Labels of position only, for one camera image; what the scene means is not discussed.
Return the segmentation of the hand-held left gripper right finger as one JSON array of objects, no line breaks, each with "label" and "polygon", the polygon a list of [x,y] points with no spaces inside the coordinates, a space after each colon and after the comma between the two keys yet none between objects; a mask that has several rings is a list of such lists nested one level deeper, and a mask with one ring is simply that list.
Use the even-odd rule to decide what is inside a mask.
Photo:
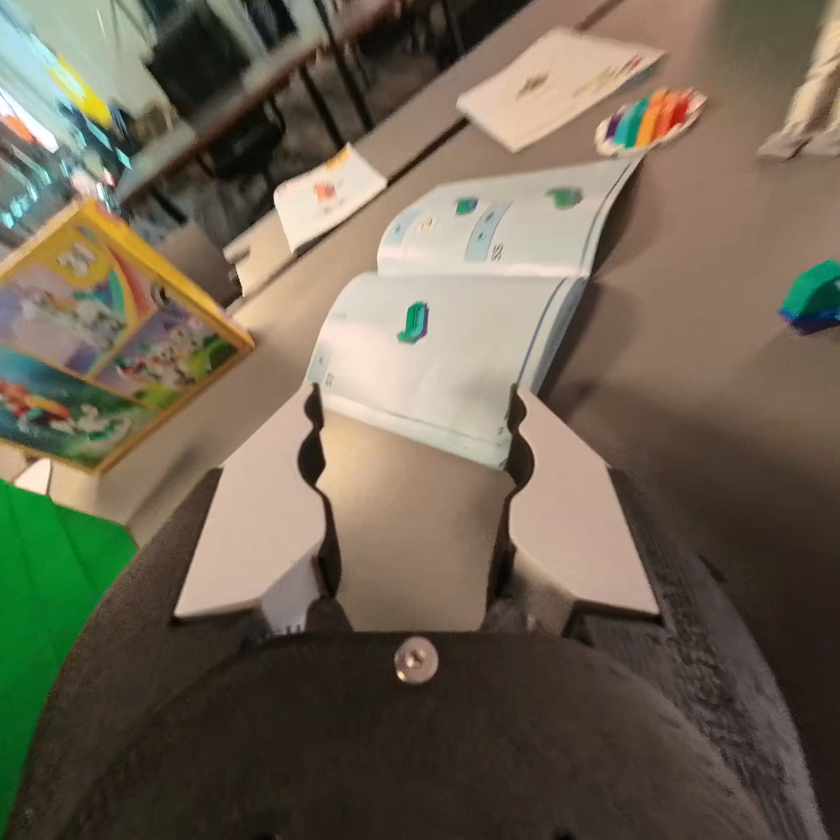
[{"label": "hand-held left gripper right finger", "polygon": [[609,465],[515,385],[508,430],[504,596],[528,623],[570,623],[580,612],[658,619]]}]

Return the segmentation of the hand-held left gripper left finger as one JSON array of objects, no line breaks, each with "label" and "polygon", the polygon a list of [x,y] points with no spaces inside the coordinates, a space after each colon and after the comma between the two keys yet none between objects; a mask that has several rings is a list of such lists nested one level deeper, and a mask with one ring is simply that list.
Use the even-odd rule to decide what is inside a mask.
[{"label": "hand-held left gripper left finger", "polygon": [[342,559],[326,466],[319,386],[302,386],[220,468],[173,617],[254,611],[305,623],[334,597]]}]

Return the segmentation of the teal blue purple lego build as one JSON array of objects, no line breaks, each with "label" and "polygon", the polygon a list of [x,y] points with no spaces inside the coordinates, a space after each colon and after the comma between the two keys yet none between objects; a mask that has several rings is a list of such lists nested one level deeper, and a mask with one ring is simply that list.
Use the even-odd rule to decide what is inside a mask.
[{"label": "teal blue purple lego build", "polygon": [[802,272],[784,298],[779,314],[800,335],[811,335],[837,327],[839,263],[829,259]]}]

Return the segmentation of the open lego instruction booklet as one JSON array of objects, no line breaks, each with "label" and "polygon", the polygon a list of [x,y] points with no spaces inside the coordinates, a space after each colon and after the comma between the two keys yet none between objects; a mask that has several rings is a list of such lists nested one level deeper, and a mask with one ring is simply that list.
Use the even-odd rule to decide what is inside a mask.
[{"label": "open lego instruction booklet", "polygon": [[502,469],[511,388],[539,391],[643,158],[427,192],[338,295],[304,382],[332,412]]}]

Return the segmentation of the yellow lego set box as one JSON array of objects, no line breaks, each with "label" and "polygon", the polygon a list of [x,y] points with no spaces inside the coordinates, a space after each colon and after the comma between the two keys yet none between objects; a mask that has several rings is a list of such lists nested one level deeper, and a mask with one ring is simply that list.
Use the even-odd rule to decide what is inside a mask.
[{"label": "yellow lego set box", "polygon": [[255,348],[118,215],[72,202],[2,261],[2,446],[108,471]]}]

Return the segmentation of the rainbow lego plate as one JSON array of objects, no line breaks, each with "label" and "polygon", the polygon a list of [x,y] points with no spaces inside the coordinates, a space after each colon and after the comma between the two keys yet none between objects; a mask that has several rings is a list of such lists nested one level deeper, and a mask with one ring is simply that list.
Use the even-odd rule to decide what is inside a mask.
[{"label": "rainbow lego plate", "polygon": [[696,88],[659,88],[604,119],[595,130],[595,151],[620,158],[673,142],[695,124],[706,105],[707,96]]}]

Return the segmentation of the white lego animal figure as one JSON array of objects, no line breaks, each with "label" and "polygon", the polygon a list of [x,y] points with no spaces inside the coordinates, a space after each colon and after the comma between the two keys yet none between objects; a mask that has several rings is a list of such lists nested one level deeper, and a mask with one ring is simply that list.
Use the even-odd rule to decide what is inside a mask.
[{"label": "white lego animal figure", "polygon": [[758,149],[763,160],[788,161],[797,154],[839,155],[839,2],[823,14],[811,62],[784,122]]}]

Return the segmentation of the green plastic bin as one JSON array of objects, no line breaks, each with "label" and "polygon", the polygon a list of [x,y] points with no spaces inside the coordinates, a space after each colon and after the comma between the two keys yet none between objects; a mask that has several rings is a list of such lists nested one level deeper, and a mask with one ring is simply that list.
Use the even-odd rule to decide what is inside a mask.
[{"label": "green plastic bin", "polygon": [[137,551],[117,522],[1,482],[1,826],[57,675]]}]

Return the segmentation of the small white instruction booklet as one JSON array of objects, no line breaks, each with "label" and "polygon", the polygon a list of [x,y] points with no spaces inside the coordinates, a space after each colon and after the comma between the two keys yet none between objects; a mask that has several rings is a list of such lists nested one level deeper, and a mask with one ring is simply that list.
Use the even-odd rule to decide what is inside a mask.
[{"label": "small white instruction booklet", "polygon": [[298,254],[382,194],[387,178],[351,144],[279,184],[272,200],[289,250]]}]

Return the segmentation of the closed white instruction booklet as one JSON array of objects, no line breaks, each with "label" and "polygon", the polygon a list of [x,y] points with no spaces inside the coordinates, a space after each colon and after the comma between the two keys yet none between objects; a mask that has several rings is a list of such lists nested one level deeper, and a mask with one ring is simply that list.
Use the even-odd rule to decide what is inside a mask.
[{"label": "closed white instruction booklet", "polygon": [[611,97],[665,52],[553,28],[506,68],[462,93],[459,114],[512,153]]}]

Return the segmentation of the black office chair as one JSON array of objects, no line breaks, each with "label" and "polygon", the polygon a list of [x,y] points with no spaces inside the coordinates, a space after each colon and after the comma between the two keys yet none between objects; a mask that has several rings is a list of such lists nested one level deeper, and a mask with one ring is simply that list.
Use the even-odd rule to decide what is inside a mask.
[{"label": "black office chair", "polygon": [[[185,2],[168,14],[142,62],[178,116],[193,126],[237,86],[250,63],[236,36],[207,2]],[[285,131],[285,123],[258,108],[198,158],[208,174],[220,179],[262,174],[269,181],[271,160]]]}]

